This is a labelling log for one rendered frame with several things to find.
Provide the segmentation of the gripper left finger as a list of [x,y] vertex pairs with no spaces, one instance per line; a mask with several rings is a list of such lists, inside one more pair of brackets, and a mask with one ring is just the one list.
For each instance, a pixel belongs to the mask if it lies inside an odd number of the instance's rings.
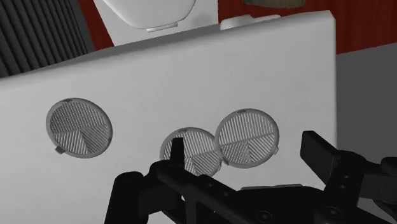
[[147,224],[159,211],[176,224],[258,224],[237,191],[185,170],[181,137],[172,140],[170,159],[153,163],[147,175],[132,171],[115,178],[104,224]]

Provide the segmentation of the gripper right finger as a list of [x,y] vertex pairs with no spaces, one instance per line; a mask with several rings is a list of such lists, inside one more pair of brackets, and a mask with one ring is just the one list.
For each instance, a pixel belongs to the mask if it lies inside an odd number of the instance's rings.
[[338,150],[313,130],[302,133],[300,157],[325,184],[313,212],[313,224],[387,224],[358,208],[370,199],[397,221],[397,157],[375,164]]

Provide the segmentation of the grey round ribbed disc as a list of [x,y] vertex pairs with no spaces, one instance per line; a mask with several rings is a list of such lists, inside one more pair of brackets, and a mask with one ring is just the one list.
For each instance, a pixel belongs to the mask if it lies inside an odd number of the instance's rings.
[[55,103],[46,116],[46,131],[55,151],[75,158],[94,158],[111,144],[109,116],[95,103],[68,98]]
[[230,113],[218,125],[214,143],[220,159],[232,167],[257,167],[279,151],[279,128],[259,109],[244,108]]
[[196,127],[178,129],[169,134],[161,145],[160,160],[171,158],[172,140],[176,137],[183,138],[185,169],[188,172],[212,177],[221,169],[222,159],[217,154],[214,136]]

